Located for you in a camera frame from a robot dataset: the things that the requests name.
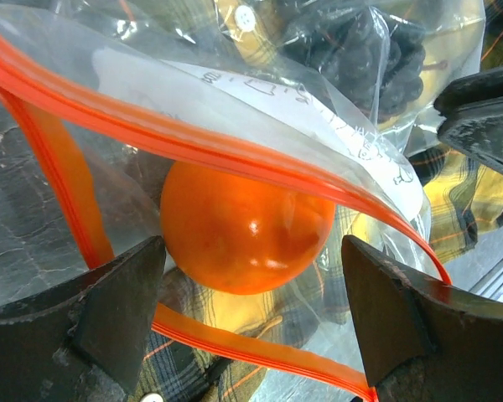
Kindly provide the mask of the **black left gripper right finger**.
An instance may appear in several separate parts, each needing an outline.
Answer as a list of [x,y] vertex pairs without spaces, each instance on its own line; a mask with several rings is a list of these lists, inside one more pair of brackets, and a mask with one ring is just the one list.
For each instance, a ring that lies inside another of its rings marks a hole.
[[342,264],[367,383],[380,401],[503,401],[503,303],[353,235]]

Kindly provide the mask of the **dark fake grape bunch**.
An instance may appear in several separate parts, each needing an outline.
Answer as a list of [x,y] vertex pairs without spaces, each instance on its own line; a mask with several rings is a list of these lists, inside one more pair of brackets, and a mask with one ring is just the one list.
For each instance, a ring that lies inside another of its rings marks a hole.
[[426,29],[361,1],[277,1],[282,49],[379,122],[423,93]]

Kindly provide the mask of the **yellow plaid shirt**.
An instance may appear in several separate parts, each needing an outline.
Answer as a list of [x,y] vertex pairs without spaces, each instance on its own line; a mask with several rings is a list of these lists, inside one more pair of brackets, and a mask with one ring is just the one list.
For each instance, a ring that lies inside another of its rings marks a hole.
[[[503,65],[503,1],[485,3],[485,36],[475,63],[488,70]],[[489,236],[500,242],[503,227],[503,175],[438,144],[411,145],[410,163],[432,209],[430,245],[458,285],[472,285],[486,266],[497,262],[503,246],[479,244]],[[339,354],[356,363],[340,254],[306,272],[303,300],[288,292],[229,302],[202,291],[187,304],[189,312],[239,325],[268,340]],[[346,401],[350,393],[333,386],[249,363],[222,358],[152,332],[139,375],[135,401]]]

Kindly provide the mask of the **orange fake tangerine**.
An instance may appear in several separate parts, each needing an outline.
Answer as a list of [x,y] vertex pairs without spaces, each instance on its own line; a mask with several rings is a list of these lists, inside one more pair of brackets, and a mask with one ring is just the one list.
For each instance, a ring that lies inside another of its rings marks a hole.
[[278,288],[325,246],[336,205],[324,198],[186,162],[169,169],[160,224],[176,266],[236,295]]

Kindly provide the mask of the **clear zip top bag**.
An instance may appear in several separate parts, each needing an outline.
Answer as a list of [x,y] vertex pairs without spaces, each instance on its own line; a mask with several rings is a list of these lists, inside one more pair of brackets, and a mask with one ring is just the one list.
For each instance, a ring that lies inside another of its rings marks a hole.
[[[101,267],[154,236],[165,248],[152,332],[207,353],[377,400],[360,361],[255,335],[186,304],[288,292],[353,235],[444,283],[410,132],[480,48],[481,1],[361,1],[426,29],[423,93],[379,122],[283,53],[277,1],[0,1],[0,307]],[[252,295],[192,280],[169,254],[160,199],[186,162],[336,205],[312,264]]]

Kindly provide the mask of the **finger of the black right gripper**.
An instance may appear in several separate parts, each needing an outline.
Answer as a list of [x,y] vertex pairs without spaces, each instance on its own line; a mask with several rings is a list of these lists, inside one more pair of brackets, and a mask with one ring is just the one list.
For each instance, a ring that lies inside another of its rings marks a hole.
[[452,81],[433,107],[441,142],[503,175],[503,65]]

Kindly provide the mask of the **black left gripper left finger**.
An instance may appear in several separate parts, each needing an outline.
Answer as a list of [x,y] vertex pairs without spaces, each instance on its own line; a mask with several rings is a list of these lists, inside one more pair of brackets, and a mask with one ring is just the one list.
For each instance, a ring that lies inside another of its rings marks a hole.
[[154,236],[1,306],[0,401],[125,400],[136,388],[164,262]]

